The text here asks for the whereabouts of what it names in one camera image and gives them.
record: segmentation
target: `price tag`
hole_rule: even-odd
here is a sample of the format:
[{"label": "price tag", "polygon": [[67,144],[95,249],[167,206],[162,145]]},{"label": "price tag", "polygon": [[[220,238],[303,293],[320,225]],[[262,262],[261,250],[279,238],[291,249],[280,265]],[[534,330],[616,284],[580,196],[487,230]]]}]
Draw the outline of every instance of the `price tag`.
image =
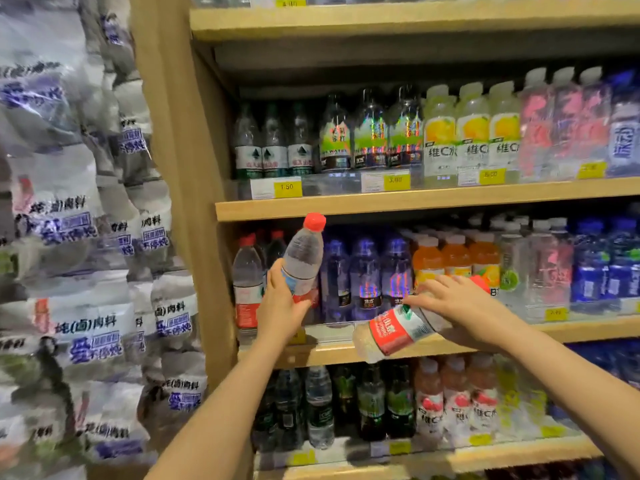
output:
[{"label": "price tag", "polygon": [[506,173],[506,168],[480,170],[478,182],[480,185],[502,185],[504,184],[504,176]]},{"label": "price tag", "polygon": [[564,306],[545,310],[545,322],[566,322],[569,320],[569,310]]},{"label": "price tag", "polygon": [[389,443],[389,453],[392,455],[408,455],[411,453],[411,441],[392,441]]},{"label": "price tag", "polygon": [[362,193],[364,194],[411,190],[411,174],[409,170],[364,171],[360,178]]},{"label": "price tag", "polygon": [[307,333],[304,328],[300,328],[289,341],[289,345],[304,345],[307,343]]},{"label": "price tag", "polygon": [[276,0],[276,8],[289,6],[307,6],[307,0]]},{"label": "price tag", "polygon": [[587,178],[604,178],[604,172],[607,170],[607,162],[583,163],[578,170],[578,180]]},{"label": "price tag", "polygon": [[302,179],[300,177],[254,178],[251,180],[251,198],[253,200],[290,197],[302,197]]},{"label": "price tag", "polygon": [[564,426],[541,426],[540,433],[543,438],[559,438],[564,436],[565,429]]},{"label": "price tag", "polygon": [[288,467],[303,467],[304,465],[313,465],[316,463],[316,451],[309,450],[300,453],[293,453],[287,459]]},{"label": "price tag", "polygon": [[487,446],[490,445],[492,441],[493,438],[489,433],[469,436],[469,444],[471,444],[471,446]]}]

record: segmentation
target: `blue bottle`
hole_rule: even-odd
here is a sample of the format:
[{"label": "blue bottle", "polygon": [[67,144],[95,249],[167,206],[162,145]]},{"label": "blue bottle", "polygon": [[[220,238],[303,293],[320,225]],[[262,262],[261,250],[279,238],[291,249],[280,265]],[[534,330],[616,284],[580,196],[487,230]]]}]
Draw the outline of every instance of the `blue bottle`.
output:
[{"label": "blue bottle", "polygon": [[324,321],[326,323],[351,321],[349,254],[341,239],[332,238],[325,243],[320,277]]},{"label": "blue bottle", "polygon": [[382,313],[380,257],[375,241],[362,237],[351,253],[351,298],[353,320],[372,320]]},{"label": "blue bottle", "polygon": [[382,307],[391,310],[402,305],[402,298],[411,293],[413,272],[409,244],[400,236],[391,237],[382,256]]},{"label": "blue bottle", "polygon": [[636,72],[620,72],[609,78],[613,88],[609,128],[608,177],[638,175],[640,158],[640,93],[633,84]]},{"label": "blue bottle", "polygon": [[600,314],[607,290],[609,253],[602,236],[604,224],[599,219],[578,222],[574,244],[571,309],[578,313]]},{"label": "blue bottle", "polygon": [[636,248],[636,220],[633,217],[614,217],[607,238],[611,252],[609,282],[605,298],[612,300],[610,308],[620,311],[619,298],[629,298],[638,294],[638,273],[632,255]]}]

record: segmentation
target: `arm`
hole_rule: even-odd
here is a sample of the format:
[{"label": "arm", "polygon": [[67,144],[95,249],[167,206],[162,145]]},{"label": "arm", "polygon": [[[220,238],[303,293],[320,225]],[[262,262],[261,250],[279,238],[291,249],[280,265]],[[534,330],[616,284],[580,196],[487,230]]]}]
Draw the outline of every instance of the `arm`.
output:
[{"label": "arm", "polygon": [[294,304],[280,272],[268,274],[258,308],[258,338],[162,453],[145,480],[230,480],[249,438],[271,371],[311,306]]},{"label": "arm", "polygon": [[454,325],[442,335],[476,349],[498,349],[523,366],[613,462],[640,477],[640,394],[547,334],[526,324],[468,278],[438,276],[429,294],[407,305],[433,311]]}]

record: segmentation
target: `water bottle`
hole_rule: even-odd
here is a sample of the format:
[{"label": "water bottle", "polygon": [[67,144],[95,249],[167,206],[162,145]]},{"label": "water bottle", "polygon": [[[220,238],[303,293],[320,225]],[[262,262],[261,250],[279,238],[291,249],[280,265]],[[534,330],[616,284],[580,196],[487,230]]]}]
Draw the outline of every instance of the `water bottle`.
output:
[{"label": "water bottle", "polygon": [[402,298],[411,293],[413,273],[409,244],[402,237],[389,239],[381,264],[382,308],[386,311],[402,305]]},{"label": "water bottle", "polygon": [[300,377],[295,369],[278,373],[275,389],[278,413],[278,446],[283,451],[297,450],[304,443],[302,419],[302,393]]},{"label": "water bottle", "polygon": [[372,320],[382,313],[380,259],[376,243],[370,237],[356,242],[349,267],[353,319]]},{"label": "water bottle", "polygon": [[571,274],[573,266],[573,238],[566,229],[566,217],[549,219],[551,234],[557,242],[556,278],[552,292],[553,303],[568,306],[571,301]]},{"label": "water bottle", "polygon": [[571,286],[572,310],[585,314],[599,314],[598,301],[604,297],[607,286],[609,254],[602,239],[604,224],[599,219],[578,222],[575,236],[573,282]]},{"label": "water bottle", "polygon": [[272,374],[260,400],[251,430],[253,447],[259,452],[273,451],[276,447],[275,387],[275,374]]},{"label": "water bottle", "polygon": [[331,377],[324,365],[313,365],[307,371],[307,425],[309,443],[325,450],[333,444],[333,407]]},{"label": "water bottle", "polygon": [[528,239],[531,266],[529,268],[527,306],[556,305],[553,301],[553,294],[558,274],[558,245],[555,236],[551,234],[551,223],[548,220],[533,220],[533,233]]},{"label": "water bottle", "polygon": [[607,176],[610,177],[640,173],[640,95],[633,85],[635,74],[633,70],[621,72],[609,80],[613,88],[607,167]]},{"label": "water bottle", "polygon": [[636,266],[632,254],[636,248],[636,220],[633,217],[614,217],[608,236],[611,264],[605,299],[613,300],[609,307],[620,311],[619,298],[637,296]]},{"label": "water bottle", "polygon": [[287,245],[284,242],[284,231],[281,230],[272,230],[271,231],[271,242],[267,246],[266,258],[267,258],[267,267],[271,269],[273,263],[275,263],[278,259],[284,257],[284,253],[287,250]]},{"label": "water bottle", "polygon": [[324,321],[327,323],[351,321],[349,255],[341,239],[332,238],[326,243],[320,276]]},{"label": "water bottle", "polygon": [[236,325],[256,328],[256,312],[264,295],[264,266],[255,249],[255,234],[240,238],[240,249],[231,270],[236,297]]},{"label": "water bottle", "polygon": [[326,217],[311,212],[305,223],[289,242],[284,253],[282,273],[297,303],[310,299],[313,308],[318,306],[317,274],[322,264],[322,231]]}]

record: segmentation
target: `wooden shelf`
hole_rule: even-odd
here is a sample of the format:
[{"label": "wooden shelf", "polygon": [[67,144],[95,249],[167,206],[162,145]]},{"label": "wooden shelf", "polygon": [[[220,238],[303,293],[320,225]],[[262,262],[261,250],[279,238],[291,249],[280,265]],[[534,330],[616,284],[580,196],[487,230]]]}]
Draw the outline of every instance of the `wooden shelf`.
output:
[{"label": "wooden shelf", "polygon": [[302,217],[308,212],[320,212],[326,216],[366,214],[393,210],[446,209],[468,205],[615,197],[638,193],[640,193],[640,177],[629,177],[272,200],[238,200],[217,202],[216,214],[219,222],[238,222]]},{"label": "wooden shelf", "polygon": [[254,472],[254,480],[408,480],[412,477],[463,473],[487,468],[519,467],[550,461],[596,458],[602,453],[586,436],[554,438],[495,446],[461,448],[393,456],[388,463],[375,461],[327,463],[284,470]]},{"label": "wooden shelf", "polygon": [[608,27],[639,22],[640,2],[635,0],[480,0],[191,10],[194,37],[208,42]]},{"label": "wooden shelf", "polygon": [[[589,340],[621,339],[640,337],[640,315],[631,315],[597,321],[569,321],[534,325],[558,342],[587,342]],[[238,358],[242,359],[249,346],[240,347]],[[472,352],[432,335],[404,348],[391,358],[422,357],[425,355],[448,355]],[[335,363],[362,362],[352,342],[331,342],[318,345],[288,346],[276,363],[277,369],[308,367],[309,365],[330,365]]]}]

